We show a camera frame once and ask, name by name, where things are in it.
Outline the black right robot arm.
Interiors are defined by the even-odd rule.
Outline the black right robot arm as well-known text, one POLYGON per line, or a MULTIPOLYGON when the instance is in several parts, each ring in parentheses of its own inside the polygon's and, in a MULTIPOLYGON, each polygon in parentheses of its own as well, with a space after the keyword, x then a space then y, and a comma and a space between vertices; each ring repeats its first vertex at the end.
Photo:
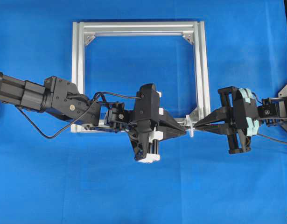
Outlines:
POLYGON ((287 96, 258 98, 247 88, 234 86, 219 89, 221 107, 195 123, 199 131, 226 135, 230 154, 251 150, 252 136, 259 134, 262 124, 287 127, 287 96))

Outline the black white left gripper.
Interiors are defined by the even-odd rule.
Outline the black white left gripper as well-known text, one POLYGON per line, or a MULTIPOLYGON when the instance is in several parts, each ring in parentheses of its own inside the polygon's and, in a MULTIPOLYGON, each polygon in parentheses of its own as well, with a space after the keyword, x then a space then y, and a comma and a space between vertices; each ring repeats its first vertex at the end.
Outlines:
POLYGON ((186 131, 168 111, 159 111, 161 95, 155 84, 141 86, 136 97, 128 130, 134 159, 141 163, 159 161, 159 141, 184 136, 186 131))

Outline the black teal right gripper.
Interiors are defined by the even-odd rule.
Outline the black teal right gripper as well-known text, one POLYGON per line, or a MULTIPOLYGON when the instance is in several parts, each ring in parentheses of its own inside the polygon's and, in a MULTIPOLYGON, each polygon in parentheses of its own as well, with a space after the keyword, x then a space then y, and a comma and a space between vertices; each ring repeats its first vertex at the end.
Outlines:
POLYGON ((196 130, 227 135, 229 153, 251 151, 251 137, 259 130, 256 98, 250 89, 234 86, 218 90, 220 107, 195 123, 196 130))

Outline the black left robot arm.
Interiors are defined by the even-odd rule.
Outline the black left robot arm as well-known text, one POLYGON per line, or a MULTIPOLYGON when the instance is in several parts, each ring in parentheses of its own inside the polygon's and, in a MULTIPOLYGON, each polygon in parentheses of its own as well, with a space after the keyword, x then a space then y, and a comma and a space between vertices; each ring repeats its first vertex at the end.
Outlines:
POLYGON ((108 102, 105 95, 105 92, 97 92, 88 98, 74 83, 55 76, 46 78, 40 85, 0 72, 0 102, 14 105, 21 113, 46 112, 69 126, 77 124, 90 131, 126 132, 138 162, 159 161, 159 143, 186 134, 185 128, 160 107, 161 94, 154 84, 140 87, 133 96, 132 110, 126 110, 124 103, 108 102))

